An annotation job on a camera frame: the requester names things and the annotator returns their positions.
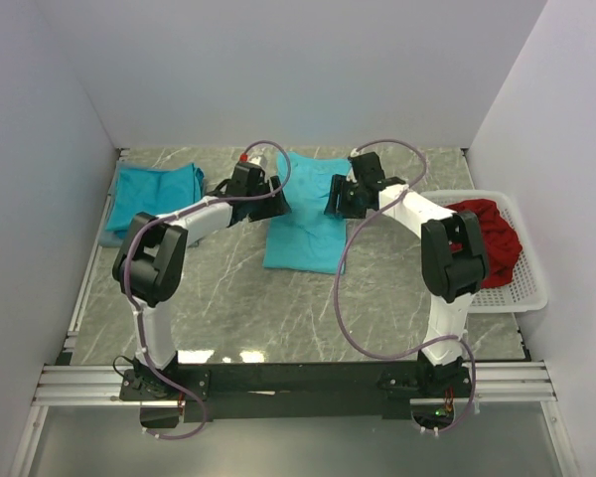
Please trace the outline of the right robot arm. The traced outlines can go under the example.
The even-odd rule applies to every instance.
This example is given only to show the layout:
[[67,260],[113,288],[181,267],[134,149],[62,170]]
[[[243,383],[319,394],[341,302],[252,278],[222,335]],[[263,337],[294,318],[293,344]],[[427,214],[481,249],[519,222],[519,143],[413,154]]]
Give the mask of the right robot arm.
[[332,178],[327,214],[360,219],[365,226],[384,216],[420,239],[423,282],[431,295],[426,336],[408,351],[417,356],[416,386],[437,397],[458,385],[470,385],[474,374],[463,367],[463,335],[471,303],[490,267],[483,234],[472,212],[454,212],[411,190],[397,177],[386,177],[375,152],[352,151],[351,174]]

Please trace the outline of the turquoise t-shirt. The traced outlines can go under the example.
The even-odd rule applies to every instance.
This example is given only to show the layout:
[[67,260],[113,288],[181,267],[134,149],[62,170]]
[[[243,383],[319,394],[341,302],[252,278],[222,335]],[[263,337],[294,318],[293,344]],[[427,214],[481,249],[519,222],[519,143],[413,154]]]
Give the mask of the turquoise t-shirt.
[[291,152],[288,158],[278,154],[276,166],[279,179],[287,182],[283,194],[291,212],[270,221],[263,266],[336,273],[347,241],[346,222],[327,215],[325,208],[332,178],[347,175],[351,164]]

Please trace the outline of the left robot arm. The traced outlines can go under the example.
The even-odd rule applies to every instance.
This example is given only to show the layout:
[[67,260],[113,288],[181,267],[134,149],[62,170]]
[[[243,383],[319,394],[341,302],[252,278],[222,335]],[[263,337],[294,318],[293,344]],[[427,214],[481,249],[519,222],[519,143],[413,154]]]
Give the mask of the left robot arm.
[[193,205],[157,216],[142,212],[132,219],[112,275],[132,309],[133,367],[152,397],[169,398],[179,385],[178,351],[167,303],[182,281],[188,247],[244,220],[289,214],[283,193],[287,183],[266,172],[262,157],[244,159],[229,178]]

